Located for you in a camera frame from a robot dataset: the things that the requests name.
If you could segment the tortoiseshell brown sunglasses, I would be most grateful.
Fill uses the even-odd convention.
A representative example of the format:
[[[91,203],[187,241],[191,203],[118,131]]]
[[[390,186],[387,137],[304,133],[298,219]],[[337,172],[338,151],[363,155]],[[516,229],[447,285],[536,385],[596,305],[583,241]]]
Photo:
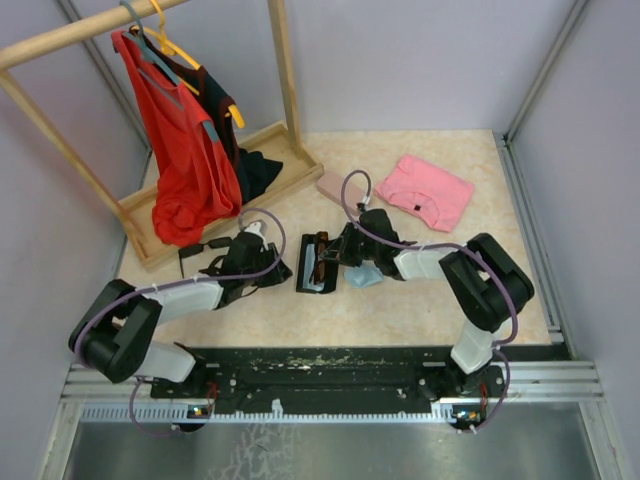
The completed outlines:
[[[326,231],[319,231],[314,235],[314,259],[308,280],[314,288],[321,288],[322,293],[334,291],[337,282],[337,266],[331,263],[325,255],[329,244],[329,234]]]

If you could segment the light blue cleaning cloth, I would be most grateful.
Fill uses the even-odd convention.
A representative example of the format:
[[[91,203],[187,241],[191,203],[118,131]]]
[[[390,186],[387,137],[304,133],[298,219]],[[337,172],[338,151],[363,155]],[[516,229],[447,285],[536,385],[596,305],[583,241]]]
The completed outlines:
[[[313,259],[314,259],[313,245],[311,243],[308,243],[304,246],[304,248],[301,251],[301,256],[300,256],[299,265],[298,265],[297,280],[296,280],[296,291],[298,293],[309,293],[309,294],[329,294],[334,292],[336,288],[332,292],[322,293],[321,288],[316,289],[311,285],[308,278],[312,270]]]

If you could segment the black glasses case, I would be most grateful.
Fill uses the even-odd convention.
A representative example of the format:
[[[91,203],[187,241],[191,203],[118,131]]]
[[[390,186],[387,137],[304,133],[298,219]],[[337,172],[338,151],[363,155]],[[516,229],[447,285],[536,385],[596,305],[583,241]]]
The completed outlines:
[[[339,263],[335,251],[330,249],[332,243],[326,231],[302,235],[296,276],[297,293],[329,294],[336,290]]]

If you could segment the pink glasses case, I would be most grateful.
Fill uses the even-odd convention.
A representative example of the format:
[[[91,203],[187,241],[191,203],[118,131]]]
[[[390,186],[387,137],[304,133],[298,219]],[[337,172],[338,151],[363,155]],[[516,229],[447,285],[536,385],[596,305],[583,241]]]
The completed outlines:
[[[326,198],[334,202],[339,207],[345,206],[354,217],[361,213],[357,211],[356,204],[365,198],[370,200],[367,184],[363,187],[358,186],[351,179],[345,188],[343,183],[345,177],[334,171],[326,171],[316,182],[318,191]]]

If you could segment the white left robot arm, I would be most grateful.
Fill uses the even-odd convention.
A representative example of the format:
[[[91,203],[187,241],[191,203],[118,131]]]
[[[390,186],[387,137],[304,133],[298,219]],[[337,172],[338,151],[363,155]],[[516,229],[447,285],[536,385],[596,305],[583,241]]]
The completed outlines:
[[[225,248],[190,279],[138,289],[122,279],[108,282],[69,336],[76,358],[111,383],[142,377],[172,382],[184,395],[201,394],[208,373],[197,366],[188,347],[153,340],[156,328],[197,312],[213,312],[248,295],[286,282],[291,269],[275,244],[260,233],[242,231],[235,238],[209,243]]]

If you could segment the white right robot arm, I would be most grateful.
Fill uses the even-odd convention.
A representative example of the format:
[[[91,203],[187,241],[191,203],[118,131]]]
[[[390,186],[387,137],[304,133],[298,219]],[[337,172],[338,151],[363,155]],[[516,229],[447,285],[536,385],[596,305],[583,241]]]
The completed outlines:
[[[465,315],[446,372],[448,387],[461,396],[481,385],[481,369],[515,339],[517,315],[535,295],[529,276],[492,235],[477,234],[463,245],[402,241],[383,209],[351,219],[316,259],[353,268],[371,262],[398,281],[446,280]]]

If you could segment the dark navy garment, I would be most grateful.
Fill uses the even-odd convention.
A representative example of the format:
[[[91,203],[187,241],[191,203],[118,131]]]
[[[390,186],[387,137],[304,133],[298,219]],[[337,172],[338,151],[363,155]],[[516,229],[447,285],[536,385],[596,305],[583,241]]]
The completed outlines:
[[[260,151],[249,152],[239,147],[232,119],[226,117],[229,108],[235,106],[236,102],[203,66],[188,68],[169,58],[165,62],[175,74],[199,92],[198,102],[211,117],[227,158],[234,167],[243,203],[264,194],[281,173],[283,163],[265,158]]]

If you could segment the pink folded t-shirt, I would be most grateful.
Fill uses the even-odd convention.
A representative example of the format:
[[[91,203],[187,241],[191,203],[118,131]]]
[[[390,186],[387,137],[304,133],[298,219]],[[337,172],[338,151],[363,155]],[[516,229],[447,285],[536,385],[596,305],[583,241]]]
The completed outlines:
[[[444,233],[458,225],[474,191],[473,183],[413,155],[403,155],[375,187],[379,198]]]

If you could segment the red tank top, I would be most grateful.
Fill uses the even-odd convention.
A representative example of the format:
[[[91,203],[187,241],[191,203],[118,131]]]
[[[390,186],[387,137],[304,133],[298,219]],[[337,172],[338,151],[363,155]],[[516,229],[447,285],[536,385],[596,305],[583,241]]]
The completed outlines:
[[[212,222],[240,213],[240,185],[213,122],[196,97],[183,84],[175,86],[154,64],[142,61],[137,45],[124,32],[113,32],[111,41],[129,75],[156,156],[154,231],[163,243],[186,247],[199,242]],[[178,98],[184,110],[144,79],[138,68]]]

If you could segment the wooden clothes rack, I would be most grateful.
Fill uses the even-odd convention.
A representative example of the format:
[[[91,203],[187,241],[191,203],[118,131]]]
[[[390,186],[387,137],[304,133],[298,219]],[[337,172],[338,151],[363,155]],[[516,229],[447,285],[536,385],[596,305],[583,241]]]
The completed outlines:
[[[236,168],[225,154],[215,121],[188,86],[148,49],[147,28],[131,34],[128,24],[157,12],[148,1],[124,1],[109,11],[21,41],[1,51],[1,86],[116,215],[143,268],[153,271],[175,259],[185,243],[221,235],[239,213],[266,208],[315,182],[324,172],[304,147],[298,121],[293,61],[282,1],[268,4],[280,75],[285,121],[240,142],[283,167],[266,191],[241,202]],[[152,186],[117,199],[54,123],[10,74],[10,68],[110,33],[114,50],[129,70],[143,125],[156,160]]]

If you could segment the yellow clothes hanger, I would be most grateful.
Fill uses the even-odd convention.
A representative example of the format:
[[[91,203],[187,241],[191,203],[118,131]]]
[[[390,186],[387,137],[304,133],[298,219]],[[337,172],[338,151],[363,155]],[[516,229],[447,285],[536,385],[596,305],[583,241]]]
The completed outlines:
[[[164,55],[180,57],[190,65],[196,73],[205,73],[204,83],[207,87],[207,91],[211,97],[220,102],[218,109],[221,111],[222,115],[225,118],[231,118],[238,128],[243,129],[245,127],[245,121],[234,100],[225,93],[222,87],[203,69],[200,63],[168,38],[165,29],[166,18],[163,8],[156,0],[150,0],[150,3],[159,16],[158,31],[147,28],[146,34],[158,41],[160,51]]]

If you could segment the grey clothes hanger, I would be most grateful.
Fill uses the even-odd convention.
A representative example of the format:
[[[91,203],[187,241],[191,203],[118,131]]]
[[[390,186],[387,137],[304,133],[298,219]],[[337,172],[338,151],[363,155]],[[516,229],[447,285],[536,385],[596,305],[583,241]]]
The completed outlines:
[[[154,64],[159,70],[164,74],[164,76],[171,81],[175,86],[183,84],[188,90],[192,92],[195,97],[200,95],[200,91],[197,90],[193,85],[187,82],[184,78],[177,75],[156,53],[154,50],[150,49],[147,45],[144,36],[144,28],[141,23],[141,19],[137,15],[134,8],[127,1],[120,1],[119,4],[127,9],[129,15],[134,20],[136,26],[138,27],[137,33],[132,34],[130,32],[124,32],[123,36],[130,41],[134,42],[138,50],[140,52],[141,60],[148,63]],[[168,93],[166,89],[159,85],[151,76],[149,76],[146,71],[142,68],[138,68],[139,74],[146,79],[152,86],[160,91],[162,95],[164,95],[172,104],[178,107],[180,111],[184,110],[183,105],[180,103],[179,99],[174,97],[172,94]]]

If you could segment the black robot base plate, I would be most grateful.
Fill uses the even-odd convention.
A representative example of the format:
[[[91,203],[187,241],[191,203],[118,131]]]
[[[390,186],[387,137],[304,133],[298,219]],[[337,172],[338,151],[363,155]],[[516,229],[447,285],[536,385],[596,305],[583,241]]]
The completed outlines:
[[[194,348],[182,383],[154,374],[154,400],[205,403],[205,419],[280,415],[345,421],[439,415],[477,428],[510,386],[508,366],[493,362],[465,374],[442,347]]]

